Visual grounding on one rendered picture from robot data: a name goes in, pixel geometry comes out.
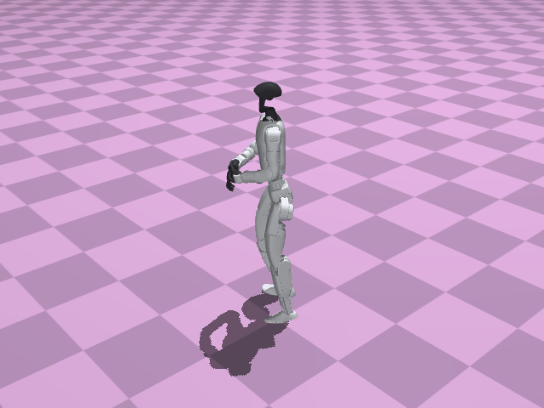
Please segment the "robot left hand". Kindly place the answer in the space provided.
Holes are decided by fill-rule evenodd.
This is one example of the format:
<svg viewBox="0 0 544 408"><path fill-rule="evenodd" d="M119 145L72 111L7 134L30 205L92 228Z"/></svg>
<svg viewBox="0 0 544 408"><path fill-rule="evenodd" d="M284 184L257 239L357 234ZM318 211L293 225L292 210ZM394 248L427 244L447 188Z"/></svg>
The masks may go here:
<svg viewBox="0 0 544 408"><path fill-rule="evenodd" d="M230 170L231 168L233 168L233 160L231 160L230 163L229 163L229 170ZM234 172L231 172L231 178L234 180L233 175L241 174L241 171L235 170L234 168L233 168L233 170L234 170ZM231 170L230 170L230 171L231 171Z"/></svg>

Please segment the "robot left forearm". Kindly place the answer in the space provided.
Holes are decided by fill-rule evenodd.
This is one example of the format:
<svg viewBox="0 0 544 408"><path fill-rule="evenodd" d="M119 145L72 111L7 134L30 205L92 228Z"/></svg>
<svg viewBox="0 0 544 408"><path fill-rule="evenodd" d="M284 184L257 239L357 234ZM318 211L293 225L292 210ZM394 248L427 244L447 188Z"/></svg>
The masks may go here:
<svg viewBox="0 0 544 408"><path fill-rule="evenodd" d="M241 172L241 174L233 175L235 183L257 183L262 184L263 182L269 181L273 177L273 173L270 169L266 168L264 170L257 171L248 171Z"/></svg>

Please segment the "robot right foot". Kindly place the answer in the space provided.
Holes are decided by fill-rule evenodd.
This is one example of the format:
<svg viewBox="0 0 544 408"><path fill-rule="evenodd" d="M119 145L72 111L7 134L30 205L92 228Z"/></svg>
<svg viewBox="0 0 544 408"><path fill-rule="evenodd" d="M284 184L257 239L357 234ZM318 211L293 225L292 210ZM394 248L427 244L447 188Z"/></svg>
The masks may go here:
<svg viewBox="0 0 544 408"><path fill-rule="evenodd" d="M263 284L262 285L262 291L265 292L265 293L268 293L270 295L276 295L276 291L275 291L275 286L272 285L272 284ZM296 296L296 293L295 293L295 290L292 288L292 291L291 291L291 298L292 297L295 297Z"/></svg>

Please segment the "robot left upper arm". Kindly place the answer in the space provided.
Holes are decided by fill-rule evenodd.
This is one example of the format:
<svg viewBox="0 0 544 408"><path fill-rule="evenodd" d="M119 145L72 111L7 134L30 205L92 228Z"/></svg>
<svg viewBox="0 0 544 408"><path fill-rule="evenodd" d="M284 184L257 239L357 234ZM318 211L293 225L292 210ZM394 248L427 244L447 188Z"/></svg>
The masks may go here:
<svg viewBox="0 0 544 408"><path fill-rule="evenodd" d="M280 164L280 145L281 145L281 131L278 127L267 127L264 134L264 141L266 144L266 160L269 164L267 167L273 173L273 177L269 181L276 181L279 178L279 164ZM265 168L266 169L266 168Z"/></svg>

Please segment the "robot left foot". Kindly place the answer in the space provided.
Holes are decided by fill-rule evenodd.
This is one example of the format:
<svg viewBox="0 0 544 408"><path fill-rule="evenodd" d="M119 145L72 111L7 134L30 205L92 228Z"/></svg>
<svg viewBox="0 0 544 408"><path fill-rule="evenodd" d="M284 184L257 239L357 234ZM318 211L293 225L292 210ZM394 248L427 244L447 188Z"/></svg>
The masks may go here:
<svg viewBox="0 0 544 408"><path fill-rule="evenodd" d="M287 313L287 311L286 311ZM290 312L291 313L291 312ZM282 310L276 314L273 314L269 317L264 318L264 322L270 324L285 323L289 320L294 320L298 317L298 314L292 310L292 314L285 314Z"/></svg>

